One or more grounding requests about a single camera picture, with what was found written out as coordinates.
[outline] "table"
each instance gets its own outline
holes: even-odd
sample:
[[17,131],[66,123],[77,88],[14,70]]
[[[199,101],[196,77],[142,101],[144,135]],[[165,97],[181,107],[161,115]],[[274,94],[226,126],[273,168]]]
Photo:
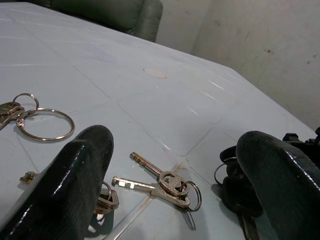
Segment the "table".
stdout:
[[[31,3],[0,3],[0,103],[24,92],[33,93],[40,107],[68,113],[76,126],[72,138],[95,124],[111,130],[114,154],[106,182],[113,176],[155,182],[129,159],[138,152],[201,189],[202,207],[191,214],[194,230],[171,204],[115,187],[120,205],[112,231],[87,239],[243,240],[237,216],[213,191],[219,153],[250,130],[280,139],[288,132],[302,140],[314,136],[228,67]],[[32,107],[26,97],[18,101]],[[47,137],[69,127],[43,114],[26,124]],[[1,130],[0,216],[25,189],[19,177],[41,172],[70,140],[34,142],[14,122]],[[265,216],[256,222],[262,239],[275,239]]]

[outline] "green chair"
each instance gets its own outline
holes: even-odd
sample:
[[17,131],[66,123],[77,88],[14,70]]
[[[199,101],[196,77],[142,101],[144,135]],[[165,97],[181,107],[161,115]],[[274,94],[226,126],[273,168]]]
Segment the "green chair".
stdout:
[[108,28],[155,42],[163,12],[160,0],[29,0]]

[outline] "table surface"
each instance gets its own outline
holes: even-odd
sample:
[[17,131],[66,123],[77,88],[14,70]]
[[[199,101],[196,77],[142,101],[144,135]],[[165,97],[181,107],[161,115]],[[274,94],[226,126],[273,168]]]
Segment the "table surface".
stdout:
[[[314,136],[228,67],[25,2],[0,3],[0,93],[0,103],[33,93],[40,107],[69,114],[75,122],[72,138],[95,124],[109,128],[114,154],[104,178],[108,183],[113,176],[155,182],[129,159],[138,152],[201,189],[203,204],[191,214],[192,229],[190,216],[170,203],[114,187],[120,205],[112,231],[107,235],[102,224],[87,239],[244,240],[237,216],[215,193],[219,153],[250,130],[280,139],[288,132],[302,140]],[[33,107],[28,97],[18,102]],[[69,126],[40,114],[26,121],[26,129],[56,137]],[[34,142],[14,122],[1,130],[0,216],[25,189],[19,177],[41,172],[70,140]],[[262,239],[275,239],[265,216],[256,222]]]

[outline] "key chain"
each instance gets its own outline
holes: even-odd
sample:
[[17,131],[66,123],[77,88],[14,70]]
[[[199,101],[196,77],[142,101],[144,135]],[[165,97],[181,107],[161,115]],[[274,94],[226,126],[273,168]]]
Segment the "key chain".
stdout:
[[[35,109],[25,111],[25,109],[21,107],[20,103],[16,102],[16,99],[20,96],[31,97],[35,101]],[[25,118],[28,116],[34,116],[37,114],[37,112],[49,112],[63,117],[70,124],[70,131],[67,134],[58,137],[40,137],[30,134],[25,130]],[[55,109],[40,108],[39,101],[33,94],[30,93],[21,93],[17,95],[12,102],[7,102],[0,105],[0,130],[12,120],[16,120],[16,126],[26,137],[38,142],[52,143],[62,141],[69,138],[75,131],[75,123],[70,116]]]

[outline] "large metal ring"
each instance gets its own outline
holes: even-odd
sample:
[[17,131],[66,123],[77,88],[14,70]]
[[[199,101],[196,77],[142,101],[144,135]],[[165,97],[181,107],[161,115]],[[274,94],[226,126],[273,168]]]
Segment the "large metal ring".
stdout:
[[198,198],[198,203],[197,203],[197,205],[195,206],[195,208],[194,208],[194,209],[191,209],[190,207],[188,207],[187,210],[188,210],[189,212],[196,212],[196,211],[199,210],[199,208],[201,207],[201,204],[202,204],[201,192],[200,192],[199,187],[198,187],[193,181],[185,181],[185,182],[183,182],[183,183],[181,184],[180,190],[182,190],[183,187],[184,187],[185,185],[187,185],[187,184],[190,184],[190,185],[194,188],[194,190],[195,190],[195,192],[196,192],[196,196],[197,196],[197,198]]
[[111,199],[111,187],[109,186],[109,184],[108,183],[106,183],[105,181],[102,181],[102,185],[105,185],[107,188],[108,188],[108,190],[109,190],[109,196],[108,196],[108,201],[110,201],[110,199]]
[[13,99],[13,101],[12,101],[12,106],[15,105],[16,99],[17,99],[18,97],[20,97],[20,96],[29,96],[29,97],[31,97],[31,98],[35,101],[35,109],[33,109],[33,110],[31,110],[31,111],[28,111],[28,112],[29,112],[28,115],[34,114],[34,113],[37,111],[37,109],[39,108],[39,101],[38,101],[38,99],[37,99],[33,94],[31,94],[31,93],[21,93],[21,94],[17,95],[17,96]]
[[[35,136],[32,135],[30,133],[28,133],[25,130],[25,117],[29,116],[30,114],[34,114],[35,112],[50,112],[50,113],[54,113],[60,116],[63,116],[70,124],[71,126],[71,130],[63,136],[58,136],[58,137],[39,137],[39,136]],[[28,111],[25,111],[23,113],[20,114],[20,116],[16,119],[16,126],[21,130],[21,132],[26,135],[28,138],[31,138],[33,140],[39,141],[39,142],[46,142],[46,143],[52,143],[52,142],[57,142],[57,141],[62,141],[64,139],[69,138],[75,131],[75,123],[72,120],[71,117],[69,117],[67,114],[55,110],[55,109],[50,109],[50,108],[38,108],[38,109],[31,109]]]

